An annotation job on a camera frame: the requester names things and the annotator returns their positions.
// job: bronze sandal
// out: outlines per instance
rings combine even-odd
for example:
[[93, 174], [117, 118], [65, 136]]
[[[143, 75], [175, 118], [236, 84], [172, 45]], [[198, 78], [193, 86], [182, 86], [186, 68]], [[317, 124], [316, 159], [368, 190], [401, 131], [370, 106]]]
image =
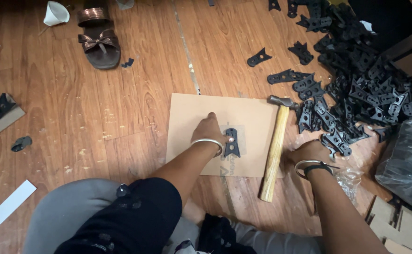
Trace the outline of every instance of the bronze sandal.
[[110, 28], [110, 17], [105, 8], [84, 9], [77, 13], [77, 23], [84, 28], [78, 35], [85, 56], [93, 67], [110, 69], [120, 61], [118, 37]]

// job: black wristband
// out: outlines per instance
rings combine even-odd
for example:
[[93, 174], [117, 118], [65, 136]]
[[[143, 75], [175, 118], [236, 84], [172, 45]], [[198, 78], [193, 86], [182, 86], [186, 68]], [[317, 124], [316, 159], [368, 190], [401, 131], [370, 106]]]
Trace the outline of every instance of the black wristband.
[[315, 170], [315, 169], [324, 169], [328, 171], [331, 175], [333, 175], [333, 171], [327, 165], [324, 165], [324, 164], [307, 166], [303, 170], [303, 174], [307, 177], [308, 172], [311, 170]]

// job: gray pants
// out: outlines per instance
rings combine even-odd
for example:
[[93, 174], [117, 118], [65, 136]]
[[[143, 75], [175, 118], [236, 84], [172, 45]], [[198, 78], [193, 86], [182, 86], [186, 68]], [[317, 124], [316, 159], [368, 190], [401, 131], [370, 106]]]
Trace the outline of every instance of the gray pants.
[[[24, 242], [23, 254], [53, 254], [97, 211], [116, 198], [120, 183], [107, 179], [85, 179], [67, 183], [48, 193], [35, 208]], [[231, 223], [237, 242], [252, 246], [258, 254], [323, 253], [321, 237], [257, 231], [253, 226]], [[190, 239], [198, 244], [200, 229], [181, 217], [169, 242]]]

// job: hammer head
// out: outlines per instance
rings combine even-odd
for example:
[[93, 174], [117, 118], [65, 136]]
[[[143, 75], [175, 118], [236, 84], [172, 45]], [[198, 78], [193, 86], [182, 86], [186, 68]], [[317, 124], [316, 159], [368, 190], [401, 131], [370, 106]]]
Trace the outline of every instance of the hammer head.
[[269, 96], [267, 102], [278, 106], [285, 106], [293, 110], [296, 110], [299, 107], [298, 103], [293, 102], [290, 98], [280, 98], [275, 95]]

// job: wooden hammer handle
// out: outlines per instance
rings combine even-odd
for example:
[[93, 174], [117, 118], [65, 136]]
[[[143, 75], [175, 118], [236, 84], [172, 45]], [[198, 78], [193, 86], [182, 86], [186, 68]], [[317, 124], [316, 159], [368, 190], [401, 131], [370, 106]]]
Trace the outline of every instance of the wooden hammer handle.
[[264, 181], [259, 198], [266, 202], [272, 202], [273, 190], [275, 188], [276, 174], [281, 160], [283, 150], [284, 133], [288, 123], [289, 108], [280, 106], [276, 118], [275, 130], [273, 132], [272, 143], [270, 144], [269, 157], [265, 166]]

